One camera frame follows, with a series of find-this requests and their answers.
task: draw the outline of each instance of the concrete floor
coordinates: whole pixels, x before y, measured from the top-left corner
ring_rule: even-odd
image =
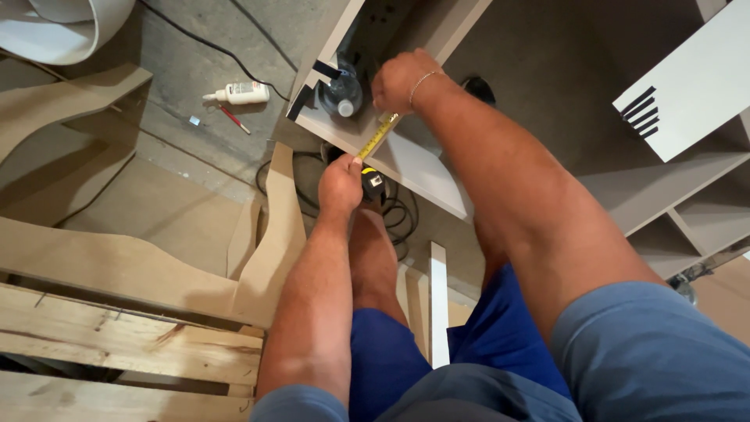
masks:
[[[235,3],[253,14],[294,65],[299,65],[328,4],[325,0],[149,1],[186,29],[232,50],[250,72],[273,82],[285,95],[290,94],[295,71]],[[223,178],[254,182],[257,168],[273,150],[268,139],[302,151],[320,146],[320,138],[284,117],[287,104],[273,92],[267,104],[227,105],[252,131],[250,136],[244,134],[213,101],[201,99],[227,83],[247,80],[236,63],[180,34],[138,3],[107,45],[85,62],[58,71],[75,77],[123,62],[137,63],[154,78],[118,104],[123,113],[117,117],[139,126],[142,134],[153,138],[150,145],[164,143],[171,148],[169,154],[192,155],[218,169]],[[446,72],[459,82],[469,74],[487,78],[499,109],[539,136],[566,166],[579,161],[583,148],[605,139],[611,129],[596,122],[610,118],[612,110],[602,105],[620,87],[618,80],[600,76],[612,67],[583,17],[567,3],[554,0],[493,2],[445,64]],[[190,124],[191,116],[201,123]],[[571,127],[578,130],[567,130]],[[152,158],[145,147],[139,146],[139,154]],[[170,161],[164,155],[161,151],[160,160]],[[179,172],[179,166],[171,167],[168,170]],[[321,171],[322,166],[311,160],[295,164],[302,191],[315,197]],[[404,190],[402,199],[409,203]],[[422,198],[418,204],[419,227],[409,239],[406,262],[426,271],[429,240],[442,244],[448,252],[449,285],[477,299],[484,259],[473,227]]]

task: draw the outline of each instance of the black power cord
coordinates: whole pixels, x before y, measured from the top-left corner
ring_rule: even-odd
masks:
[[[201,38],[198,35],[195,35],[194,33],[188,31],[187,29],[182,28],[180,25],[177,25],[175,23],[175,21],[173,21],[170,18],[168,18],[165,14],[163,14],[160,11],[154,9],[154,7],[151,6],[149,3],[147,3],[146,0],[138,0],[138,2],[140,2],[145,8],[149,9],[153,14],[155,14],[156,16],[158,16],[161,19],[163,19],[164,22],[169,23],[172,27],[174,27],[174,29],[177,29],[178,31],[182,32],[183,34],[187,35],[190,38],[193,38],[195,41],[198,41],[201,44],[207,45],[207,46],[211,47],[214,50],[221,51],[222,53],[226,54],[227,56],[235,59],[235,62],[237,62],[237,64],[242,69],[242,71],[244,72],[244,74],[247,75],[247,77],[249,77],[250,79],[254,80],[255,82],[261,83],[263,85],[270,86],[274,90],[274,92],[276,92],[276,94],[278,94],[279,97],[281,97],[285,101],[289,101],[289,99],[287,97],[284,97],[279,92],[279,90],[276,89],[276,87],[274,86],[273,83],[263,82],[262,80],[255,78],[255,76],[253,76],[250,73],[250,71],[245,67],[245,65],[243,65],[242,62],[240,62],[240,60],[237,58],[237,56],[235,56],[235,53],[232,53],[231,51],[227,50],[226,48],[218,46],[218,45],[212,43],[211,41],[206,40],[205,38]]]
[[[292,159],[294,158],[302,158],[302,157],[308,157],[308,158],[314,158],[320,162],[323,162],[323,157],[320,155],[319,152],[308,152],[308,151],[295,151],[292,154]],[[258,167],[258,171],[255,172],[255,186],[258,188],[260,193],[263,194],[263,196],[268,196],[266,193],[266,189],[261,186],[260,183],[260,175],[263,172],[264,169],[266,169],[271,164],[271,161],[268,160],[265,163],[261,164],[260,167]],[[385,179],[386,182],[390,185],[392,181],[388,178]],[[412,203],[414,204],[414,213],[412,213],[412,210],[407,206],[407,204],[401,200],[398,197],[399,192],[399,185],[396,183],[395,187],[391,189],[391,196],[387,197],[385,199],[384,204],[388,204],[386,208],[382,211],[382,217],[385,219],[392,211],[399,209],[402,212],[402,215],[400,218],[394,222],[387,224],[385,226],[386,231],[388,232],[388,236],[391,239],[391,243],[393,243],[393,246],[399,246],[404,245],[406,248],[406,251],[399,255],[397,258],[399,261],[403,260],[407,257],[409,254],[409,246],[407,245],[406,241],[407,239],[414,234],[414,232],[417,229],[417,226],[419,225],[419,206],[417,205],[416,196],[414,195],[414,192],[409,191],[409,194],[412,198]],[[296,185],[294,186],[294,189],[297,192],[297,197],[299,197],[299,200],[306,203],[308,206],[310,206],[312,209],[315,209],[316,211],[320,211],[320,205],[316,203],[312,198],[308,197],[305,193],[303,193]],[[310,214],[304,210],[301,211],[302,214],[305,214],[308,217],[311,217],[313,219],[316,219],[318,217],[317,214]],[[408,229],[406,230],[405,234],[397,234],[392,229],[399,228],[401,225],[407,224]]]

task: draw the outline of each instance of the person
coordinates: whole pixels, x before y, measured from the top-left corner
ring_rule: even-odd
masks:
[[[750,420],[750,349],[666,286],[534,136],[424,50],[372,88],[378,109],[424,121],[471,197],[481,298],[432,370],[377,206],[360,205],[362,163],[342,156],[320,180],[250,420]]]

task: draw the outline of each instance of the measuring tape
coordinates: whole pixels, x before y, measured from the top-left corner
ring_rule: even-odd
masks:
[[[357,154],[357,157],[364,161],[365,157],[370,155],[370,152],[372,152],[372,150],[380,142],[380,140],[388,133],[388,130],[391,128],[391,126],[393,126],[393,121],[395,121],[397,117],[397,113],[393,113],[392,115],[390,115],[375,131],[375,135],[373,135],[372,138],[370,138],[370,140],[362,147],[362,149],[359,150],[359,154]]]

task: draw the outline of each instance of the bottle cap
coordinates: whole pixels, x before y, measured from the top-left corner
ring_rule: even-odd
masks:
[[[341,100],[338,103],[338,113],[344,117],[354,114],[354,104],[349,100]]]

